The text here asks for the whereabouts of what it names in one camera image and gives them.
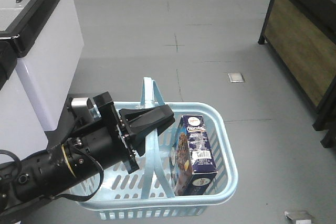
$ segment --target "light blue shopping basket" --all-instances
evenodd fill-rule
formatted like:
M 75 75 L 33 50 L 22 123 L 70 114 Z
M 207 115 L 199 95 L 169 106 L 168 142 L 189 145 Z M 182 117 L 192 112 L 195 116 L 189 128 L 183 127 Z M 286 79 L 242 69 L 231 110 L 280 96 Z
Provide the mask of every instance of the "light blue shopping basket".
M 145 77 L 141 102 L 115 102 L 119 109 L 151 108 L 164 101 L 151 78 Z M 156 130 L 146 137 L 145 155 L 138 157 L 140 169 L 128 174 L 122 163 L 105 170 L 104 181 L 96 195 L 83 207 L 99 212 L 102 220 L 171 216 L 197 216 L 209 205 L 230 199 L 238 184 L 238 172 L 220 114 L 211 106 L 198 102 L 168 102 L 175 123 L 159 137 Z M 181 115 L 202 115 L 218 169 L 218 174 L 200 196 L 177 196 L 171 189 L 169 154 Z M 70 189 L 71 193 L 87 195 L 99 183 L 95 175 Z

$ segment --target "blue cereal box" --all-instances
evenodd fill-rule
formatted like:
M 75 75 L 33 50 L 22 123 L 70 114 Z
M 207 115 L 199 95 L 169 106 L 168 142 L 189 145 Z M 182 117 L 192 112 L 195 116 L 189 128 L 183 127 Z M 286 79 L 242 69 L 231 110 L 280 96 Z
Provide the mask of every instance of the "blue cereal box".
M 217 174 L 203 116 L 181 116 L 170 160 L 175 195 L 202 195 Z

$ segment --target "grey floor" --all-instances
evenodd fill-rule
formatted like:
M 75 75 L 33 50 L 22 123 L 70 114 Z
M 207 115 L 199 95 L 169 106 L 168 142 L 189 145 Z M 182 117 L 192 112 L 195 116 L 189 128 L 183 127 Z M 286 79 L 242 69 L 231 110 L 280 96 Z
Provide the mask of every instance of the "grey floor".
M 239 172 L 233 198 L 199 217 L 113 223 L 285 224 L 285 210 L 336 222 L 336 156 L 266 46 L 257 44 L 269 0 L 75 0 L 85 41 L 70 89 L 140 98 L 155 79 L 167 101 L 199 101 L 226 122 Z M 228 72 L 246 82 L 231 84 Z M 98 215 L 60 199 L 28 223 L 89 224 Z

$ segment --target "black cable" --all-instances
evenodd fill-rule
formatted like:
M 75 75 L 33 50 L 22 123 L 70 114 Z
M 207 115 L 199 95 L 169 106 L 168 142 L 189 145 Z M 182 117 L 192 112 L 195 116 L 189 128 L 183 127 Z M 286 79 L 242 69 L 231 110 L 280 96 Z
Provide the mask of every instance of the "black cable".
M 69 138 L 69 136 L 71 135 L 71 133 L 74 131 L 74 129 L 75 129 L 75 127 L 76 127 L 76 125 L 77 125 L 77 123 L 79 122 L 80 119 L 81 119 L 80 117 L 77 117 L 75 119 L 75 121 L 72 123 L 71 127 L 69 128 L 69 131 L 64 136 L 64 138 L 61 140 L 61 142 L 60 142 L 61 145 L 64 144 L 67 141 L 67 139 Z
M 16 166 L 16 174 L 15 174 L 15 176 L 13 176 L 13 171 L 15 170 L 15 169 L 13 169 L 11 177 L 9 177 L 9 178 L 2 178 L 0 180 L 0 185 L 1 185 L 1 184 L 5 184 L 5 183 L 10 183 L 13 180 L 17 179 L 17 177 L 21 173 L 22 164 L 21 164 L 21 161 L 18 158 L 18 156 L 16 156 L 13 152 L 6 151 L 6 150 L 0 150 L 0 154 L 4 154 L 4 155 L 7 155 L 7 156 L 11 157 L 14 160 L 14 163 L 15 163 L 15 166 Z
M 95 160 L 92 156 L 88 155 L 86 152 L 83 152 L 79 149 L 77 149 L 76 147 L 74 147 L 72 141 L 69 141 L 69 147 L 70 150 L 73 151 L 74 153 L 78 154 L 78 155 L 83 155 L 85 157 L 87 157 L 88 159 L 90 159 L 93 164 L 95 165 L 95 167 L 97 168 L 97 171 L 99 173 L 99 185 L 97 187 L 97 189 L 90 195 L 73 195 L 73 194 L 60 194 L 55 196 L 55 199 L 59 199 L 59 198 L 66 198 L 66 199 L 70 199 L 70 200 L 74 200 L 74 201 L 87 201 L 89 199 L 91 199 L 99 190 L 99 188 L 101 187 L 103 180 L 104 180 L 104 169 L 103 167 L 99 164 L 99 162 L 97 160 Z

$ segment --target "handle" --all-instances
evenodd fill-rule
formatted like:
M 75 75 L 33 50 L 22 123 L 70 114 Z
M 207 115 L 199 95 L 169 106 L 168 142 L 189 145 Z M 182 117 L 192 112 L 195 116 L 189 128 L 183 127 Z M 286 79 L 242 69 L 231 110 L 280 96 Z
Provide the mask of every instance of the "handle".
M 144 106 L 146 109 L 152 108 L 155 106 L 155 98 L 159 105 L 164 105 L 164 100 L 162 98 L 162 95 L 156 82 L 152 80 L 152 78 L 150 77 L 144 77 L 140 105 Z M 170 186 L 168 180 L 164 175 L 162 161 L 160 158 L 159 138 L 157 129 L 155 129 L 146 136 L 145 154 L 146 154 L 146 162 L 145 162 L 145 172 L 141 191 L 141 198 L 142 199 L 149 198 L 154 172 L 167 197 L 168 198 L 175 197 L 172 187 Z

